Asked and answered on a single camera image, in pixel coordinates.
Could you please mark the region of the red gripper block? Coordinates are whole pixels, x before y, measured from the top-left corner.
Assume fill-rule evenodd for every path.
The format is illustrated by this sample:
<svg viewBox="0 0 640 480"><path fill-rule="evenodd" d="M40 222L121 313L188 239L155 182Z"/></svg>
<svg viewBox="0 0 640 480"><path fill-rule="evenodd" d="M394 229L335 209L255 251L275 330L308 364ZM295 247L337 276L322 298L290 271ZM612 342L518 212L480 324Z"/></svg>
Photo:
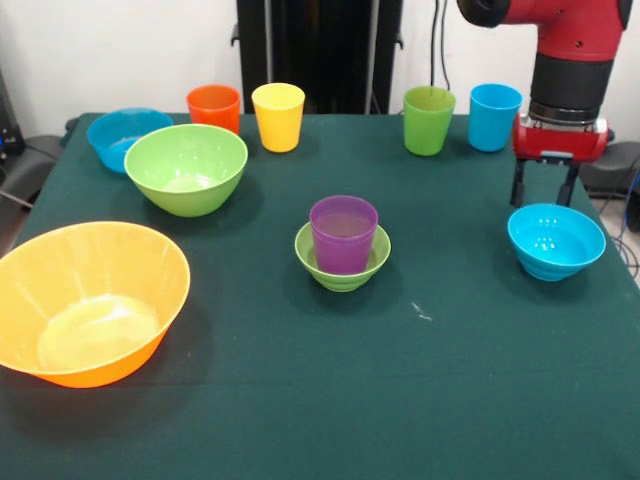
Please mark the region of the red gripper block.
<svg viewBox="0 0 640 480"><path fill-rule="evenodd" d="M519 114L513 122L512 145L516 164L512 182L510 204L522 205L525 191L525 160L549 162L574 162L568 165L564 183L556 203L565 207L571 204L575 183L579 177L579 163L597 161L607 146L608 123L604 118L582 125L555 125L531 119Z"/></svg>

